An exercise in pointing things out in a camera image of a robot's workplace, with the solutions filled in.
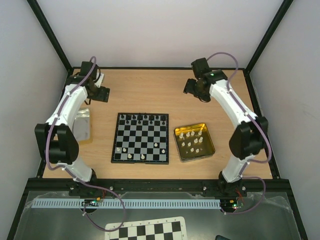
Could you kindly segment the gold tin with pieces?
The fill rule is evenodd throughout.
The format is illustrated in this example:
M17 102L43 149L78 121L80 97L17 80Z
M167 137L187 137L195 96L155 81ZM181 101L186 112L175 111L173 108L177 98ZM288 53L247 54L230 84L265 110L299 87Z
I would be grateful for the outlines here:
M206 123L176 127L173 135L182 163L209 158L216 152Z

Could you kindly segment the black silver chess board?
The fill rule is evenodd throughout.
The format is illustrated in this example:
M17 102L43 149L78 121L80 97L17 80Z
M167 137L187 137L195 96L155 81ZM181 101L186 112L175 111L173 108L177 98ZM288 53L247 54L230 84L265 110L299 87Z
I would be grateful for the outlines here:
M141 154L145 155L145 159L141 159ZM119 112L111 163L169 164L169 115Z

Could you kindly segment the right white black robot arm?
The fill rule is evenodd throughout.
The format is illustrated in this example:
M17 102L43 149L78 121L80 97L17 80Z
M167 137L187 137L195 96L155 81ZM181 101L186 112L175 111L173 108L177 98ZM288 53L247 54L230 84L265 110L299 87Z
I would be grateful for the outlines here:
M268 120L251 111L236 94L222 70L211 70L203 57L191 63L194 78L187 80L183 92L203 102L214 98L229 117L234 132L229 140L231 157L218 176L218 191L229 196L241 188L243 173L262 149L271 155L267 138Z

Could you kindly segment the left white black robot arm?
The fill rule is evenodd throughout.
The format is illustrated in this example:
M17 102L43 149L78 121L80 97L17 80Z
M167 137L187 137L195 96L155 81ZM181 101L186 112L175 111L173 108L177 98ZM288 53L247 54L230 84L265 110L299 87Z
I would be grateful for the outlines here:
M72 128L86 100L108 102L110 89L101 85L103 78L104 74L95 56L89 61L83 61L79 73L67 78L64 92L53 114L34 129L39 153L46 167L51 171L61 169L75 182L89 188L94 186L97 175L80 157L79 143Z

